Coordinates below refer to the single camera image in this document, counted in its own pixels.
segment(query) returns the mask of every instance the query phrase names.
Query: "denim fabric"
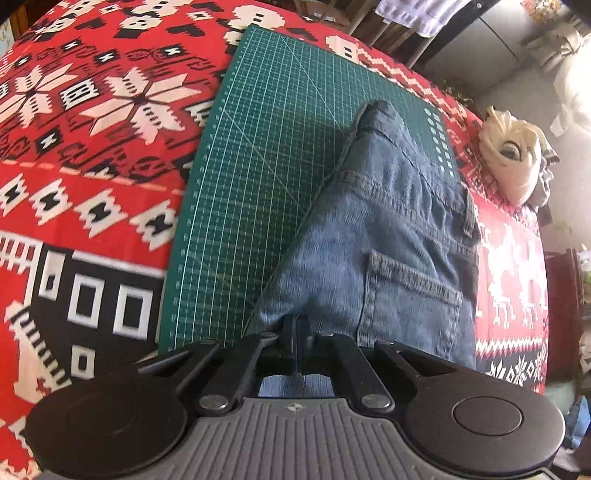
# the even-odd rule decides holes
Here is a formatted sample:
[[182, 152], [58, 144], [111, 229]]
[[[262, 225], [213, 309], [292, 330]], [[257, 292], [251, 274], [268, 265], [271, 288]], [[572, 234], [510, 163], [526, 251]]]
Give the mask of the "denim fabric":
[[[361, 346], [396, 340], [474, 368], [479, 241], [467, 189], [436, 170], [392, 105], [370, 103], [249, 330], [305, 314], [313, 331]], [[259, 394], [325, 388], [313, 378], [271, 377]]]

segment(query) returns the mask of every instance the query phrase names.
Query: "back pocket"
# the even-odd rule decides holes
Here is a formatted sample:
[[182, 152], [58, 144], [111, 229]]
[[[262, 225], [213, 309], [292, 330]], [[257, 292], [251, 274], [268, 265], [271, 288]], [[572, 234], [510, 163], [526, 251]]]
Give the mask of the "back pocket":
[[372, 251], [357, 343], [394, 340], [449, 359], [462, 300], [461, 291]]

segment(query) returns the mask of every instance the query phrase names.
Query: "jeans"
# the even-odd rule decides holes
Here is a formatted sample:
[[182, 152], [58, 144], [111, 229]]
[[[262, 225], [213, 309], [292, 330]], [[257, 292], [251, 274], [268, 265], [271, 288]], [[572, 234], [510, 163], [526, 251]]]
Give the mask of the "jeans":
[[[395, 340], [474, 368], [479, 241], [468, 190], [435, 168], [392, 105], [372, 102], [249, 329], [304, 314], [312, 331], [344, 333], [360, 346]], [[318, 396], [329, 387], [321, 378], [269, 377], [259, 395]]]

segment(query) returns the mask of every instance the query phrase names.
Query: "green cutting mat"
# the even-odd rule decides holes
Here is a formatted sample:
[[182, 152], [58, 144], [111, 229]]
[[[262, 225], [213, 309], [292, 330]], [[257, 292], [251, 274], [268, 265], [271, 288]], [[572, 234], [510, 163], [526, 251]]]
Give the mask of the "green cutting mat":
[[250, 26], [195, 155], [168, 266], [160, 351], [236, 342], [369, 100], [398, 109], [441, 175], [459, 178], [439, 112], [318, 47]]

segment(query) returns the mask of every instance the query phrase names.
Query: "patterned bedspread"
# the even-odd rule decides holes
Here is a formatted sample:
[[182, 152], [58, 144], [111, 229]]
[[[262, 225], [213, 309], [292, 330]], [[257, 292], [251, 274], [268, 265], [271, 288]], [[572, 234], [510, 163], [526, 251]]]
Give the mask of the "patterned bedspread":
[[0, 465], [37, 472], [32, 405], [155, 350], [194, 152], [251, 23], [331, 50], [444, 114], [478, 210], [479, 369], [544, 385], [547, 293], [535, 215], [507, 204], [480, 121], [358, 40], [249, 0], [60, 2], [0, 60]]

